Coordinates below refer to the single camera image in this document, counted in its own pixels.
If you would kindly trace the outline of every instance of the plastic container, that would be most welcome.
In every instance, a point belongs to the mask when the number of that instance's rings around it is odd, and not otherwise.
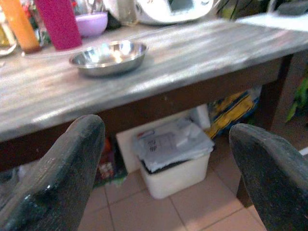
[[[81,45],[81,36],[70,0],[34,2],[56,50],[62,51]]]
[[[163,199],[203,181],[206,177],[210,154],[186,161],[159,173],[149,174],[141,165],[142,177],[155,199]]]
[[[83,37],[100,35],[107,27],[108,13],[84,14],[76,17],[78,30]]]

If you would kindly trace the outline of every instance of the storage box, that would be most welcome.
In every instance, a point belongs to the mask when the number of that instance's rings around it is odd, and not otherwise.
[[[210,154],[186,161],[159,173],[149,174],[140,163],[142,177],[155,199],[163,199],[205,179]]]
[[[132,128],[130,130],[126,130],[126,131],[118,133],[116,135],[116,138],[117,138],[117,141],[118,141],[118,144],[119,144],[119,147],[120,147],[123,159],[124,159],[127,172],[131,173],[140,168],[139,160],[133,148],[133,142],[132,142],[133,136],[145,130],[154,129],[158,126],[161,126],[165,123],[169,123],[176,119],[188,117],[188,115],[189,115],[189,110],[183,111],[183,112],[153,121],[151,123],[147,123],[145,125],[141,125],[139,127]]]

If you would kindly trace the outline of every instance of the table top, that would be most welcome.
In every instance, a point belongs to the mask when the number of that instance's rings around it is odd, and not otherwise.
[[[308,49],[308,33],[224,20],[122,27],[83,47],[120,39],[149,50],[138,69],[114,77],[86,77],[52,48],[1,59],[0,141]]]

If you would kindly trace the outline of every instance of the white appliance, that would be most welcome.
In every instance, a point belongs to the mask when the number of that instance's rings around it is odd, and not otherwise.
[[[136,12],[141,23],[161,25],[200,18],[213,7],[213,0],[137,0]]]

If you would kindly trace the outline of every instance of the bowl rim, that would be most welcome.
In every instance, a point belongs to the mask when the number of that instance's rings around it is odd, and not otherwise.
[[[144,51],[139,53],[139,54],[136,54],[124,61],[121,62],[122,63],[127,63],[127,62],[130,62],[130,61],[133,61],[141,56],[144,56],[145,53],[148,51],[148,46],[145,45],[143,42],[138,42],[138,41],[131,41],[131,40],[118,40],[118,41],[112,41],[112,42],[108,42],[108,43],[102,43],[101,45],[103,44],[107,44],[108,46],[112,46],[112,45],[117,45],[117,44],[120,44],[120,43],[123,43],[125,41],[128,41],[130,43],[133,43],[133,44],[138,44],[138,45],[142,45],[145,47]],[[104,63],[104,64],[76,64],[73,62],[73,59],[76,58],[77,56],[81,55],[82,53],[86,52],[86,51],[90,51],[90,50],[93,50],[95,48],[97,48],[98,46],[91,46],[91,47],[88,47],[86,48],[85,50],[83,51],[80,51],[76,54],[74,54],[73,56],[70,57],[69,59],[69,63],[72,65],[72,66],[75,66],[75,67],[78,67],[78,68],[82,68],[82,69],[90,69],[90,68],[100,68],[100,67],[108,67],[108,66],[113,66],[113,65],[117,65],[119,63],[115,63],[115,62],[109,62],[109,63]]]
[[[103,12],[85,13],[85,14],[77,15],[75,19],[77,22],[83,22],[87,20],[105,19],[106,17],[108,17],[108,13],[103,11]]]

